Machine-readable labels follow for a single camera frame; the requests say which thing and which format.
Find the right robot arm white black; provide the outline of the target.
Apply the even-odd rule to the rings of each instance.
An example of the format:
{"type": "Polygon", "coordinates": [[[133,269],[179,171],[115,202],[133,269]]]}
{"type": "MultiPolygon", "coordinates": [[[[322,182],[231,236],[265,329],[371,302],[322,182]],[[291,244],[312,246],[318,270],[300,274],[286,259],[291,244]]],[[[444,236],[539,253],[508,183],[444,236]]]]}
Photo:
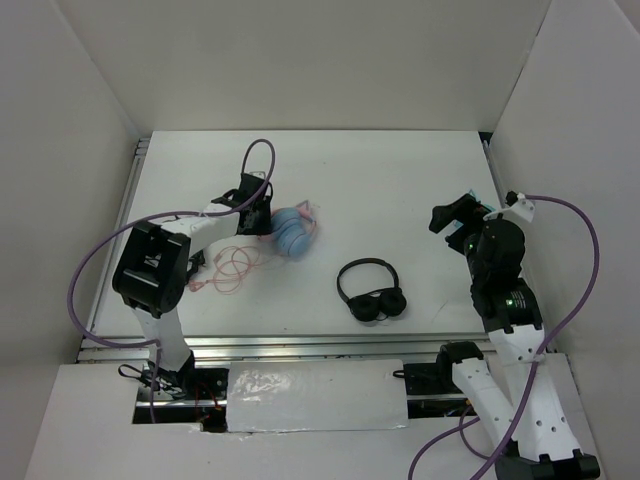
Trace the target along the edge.
{"type": "Polygon", "coordinates": [[[465,194],[433,208],[430,231],[458,225],[445,241],[467,261],[473,307],[507,387],[496,383],[473,342],[443,345],[435,378],[444,390],[466,396],[492,442],[477,478],[493,470],[499,479],[597,479],[598,460],[573,434],[545,361],[554,336],[545,331],[536,296],[521,274],[525,234],[514,220],[532,221],[536,200],[511,192],[505,208],[491,210],[465,194]]]}

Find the pink blue cat-ear headphones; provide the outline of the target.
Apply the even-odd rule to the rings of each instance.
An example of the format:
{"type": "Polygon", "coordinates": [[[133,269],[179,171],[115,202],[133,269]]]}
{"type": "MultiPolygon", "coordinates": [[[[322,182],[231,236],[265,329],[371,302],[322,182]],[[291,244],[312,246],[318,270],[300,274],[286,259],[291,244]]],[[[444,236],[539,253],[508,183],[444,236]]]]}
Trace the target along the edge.
{"type": "Polygon", "coordinates": [[[271,216],[271,232],[259,240],[272,244],[279,255],[297,259],[309,250],[316,229],[312,205],[305,200],[277,209],[271,216]]]}

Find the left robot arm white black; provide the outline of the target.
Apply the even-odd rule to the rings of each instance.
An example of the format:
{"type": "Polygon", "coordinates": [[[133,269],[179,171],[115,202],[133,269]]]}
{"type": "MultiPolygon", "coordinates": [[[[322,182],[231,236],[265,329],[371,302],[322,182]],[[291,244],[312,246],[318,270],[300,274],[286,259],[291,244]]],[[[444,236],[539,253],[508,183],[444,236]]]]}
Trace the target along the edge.
{"type": "Polygon", "coordinates": [[[112,287],[135,314],[149,346],[149,367],[170,396],[182,399],[196,387],[195,358],[185,340],[178,304],[212,244],[271,232],[271,183],[249,173],[240,185],[212,200],[202,212],[162,224],[139,221],[117,264],[112,287]]]}

